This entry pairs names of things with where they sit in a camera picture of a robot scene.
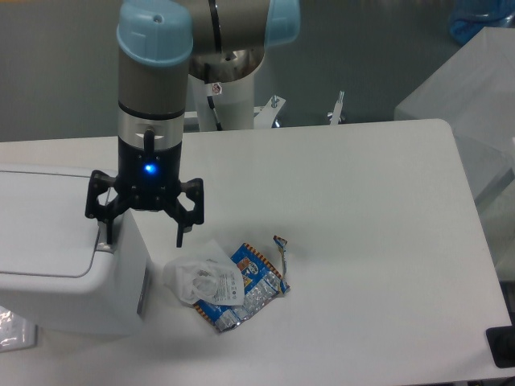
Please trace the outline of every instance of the white machine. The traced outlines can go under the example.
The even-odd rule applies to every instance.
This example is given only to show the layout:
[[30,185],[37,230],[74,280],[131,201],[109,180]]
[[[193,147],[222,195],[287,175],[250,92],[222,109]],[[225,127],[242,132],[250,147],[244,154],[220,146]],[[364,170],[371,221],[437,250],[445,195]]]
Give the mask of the white machine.
[[[299,33],[299,0],[178,2],[123,2],[116,177],[0,170],[0,305],[40,326],[130,334],[142,325],[150,258],[129,209],[166,212],[178,223],[177,247],[204,222],[202,179],[179,181],[188,73],[206,84],[243,79],[266,47]],[[243,108],[227,101],[227,91],[206,99],[213,116],[216,100],[253,119],[253,98],[243,96],[251,101]],[[183,207],[181,193],[193,209]]]
[[130,211],[105,243],[105,227],[84,217],[88,180],[82,169],[0,166],[0,302],[46,328],[134,333],[150,256]]

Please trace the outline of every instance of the snack wrapper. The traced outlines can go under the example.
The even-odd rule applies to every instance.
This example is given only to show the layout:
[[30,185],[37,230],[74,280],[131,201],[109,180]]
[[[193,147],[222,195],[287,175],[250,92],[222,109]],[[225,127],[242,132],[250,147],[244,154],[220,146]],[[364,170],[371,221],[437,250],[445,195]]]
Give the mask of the snack wrapper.
[[[286,272],[286,240],[275,236],[282,257],[283,273]],[[243,276],[245,300],[243,306],[215,306],[199,300],[194,307],[197,312],[219,331],[231,330],[252,318],[261,308],[279,294],[285,294],[290,286],[284,276],[254,247],[243,244],[231,257]]]

